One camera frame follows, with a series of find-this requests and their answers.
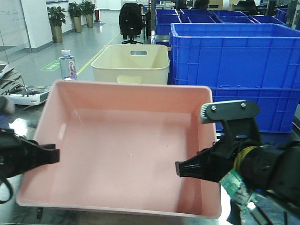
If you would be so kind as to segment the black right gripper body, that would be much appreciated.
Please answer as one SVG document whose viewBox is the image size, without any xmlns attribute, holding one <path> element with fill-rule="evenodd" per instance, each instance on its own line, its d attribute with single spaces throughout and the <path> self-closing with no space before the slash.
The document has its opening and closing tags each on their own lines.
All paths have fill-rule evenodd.
<svg viewBox="0 0 300 225">
<path fill-rule="evenodd" d="M 219 140 L 213 143 L 210 159 L 215 182 L 219 182 L 233 168 L 233 161 L 247 139 L 247 135 L 235 136 L 233 140 L 227 135 L 220 135 Z"/>
</svg>

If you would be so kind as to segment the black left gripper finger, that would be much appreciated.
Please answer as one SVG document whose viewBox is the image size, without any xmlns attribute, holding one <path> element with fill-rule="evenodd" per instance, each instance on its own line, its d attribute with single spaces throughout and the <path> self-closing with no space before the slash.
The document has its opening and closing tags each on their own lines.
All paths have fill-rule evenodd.
<svg viewBox="0 0 300 225">
<path fill-rule="evenodd" d="M 60 149 L 56 144 L 38 144 L 29 140 L 28 146 L 28 170 L 42 165 L 54 164 L 60 161 Z"/>
</svg>

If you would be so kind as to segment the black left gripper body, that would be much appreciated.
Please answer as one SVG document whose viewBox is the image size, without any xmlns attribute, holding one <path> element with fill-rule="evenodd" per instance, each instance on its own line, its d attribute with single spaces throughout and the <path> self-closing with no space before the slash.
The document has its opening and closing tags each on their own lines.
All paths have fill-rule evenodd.
<svg viewBox="0 0 300 225">
<path fill-rule="evenodd" d="M 0 129 L 0 172 L 6 178 L 30 170 L 30 142 L 12 129 Z"/>
</svg>

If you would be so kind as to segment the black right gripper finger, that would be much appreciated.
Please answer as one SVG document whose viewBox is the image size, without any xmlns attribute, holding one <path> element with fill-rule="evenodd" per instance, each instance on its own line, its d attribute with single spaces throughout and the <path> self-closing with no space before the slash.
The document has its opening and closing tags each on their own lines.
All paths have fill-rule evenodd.
<svg viewBox="0 0 300 225">
<path fill-rule="evenodd" d="M 179 177 L 191 177 L 201 180 L 213 181 L 211 172 L 212 161 L 210 149 L 198 151 L 195 156 L 185 161 L 176 161 L 176 174 Z"/>
</svg>

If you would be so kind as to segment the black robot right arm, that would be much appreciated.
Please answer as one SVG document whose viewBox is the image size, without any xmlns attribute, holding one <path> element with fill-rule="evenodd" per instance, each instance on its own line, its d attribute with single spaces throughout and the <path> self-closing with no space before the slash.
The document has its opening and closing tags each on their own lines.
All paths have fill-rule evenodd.
<svg viewBox="0 0 300 225">
<path fill-rule="evenodd" d="M 300 217 L 300 142 L 274 146 L 262 144 L 246 135 L 230 140 L 222 135 L 210 148 L 203 149 L 190 159 L 176 162 L 180 177 L 191 177 L 220 183 L 230 196 L 231 211 L 227 221 L 241 224 L 241 212 L 246 210 L 260 225 L 272 221 L 257 205 L 256 196 Z"/>
</svg>

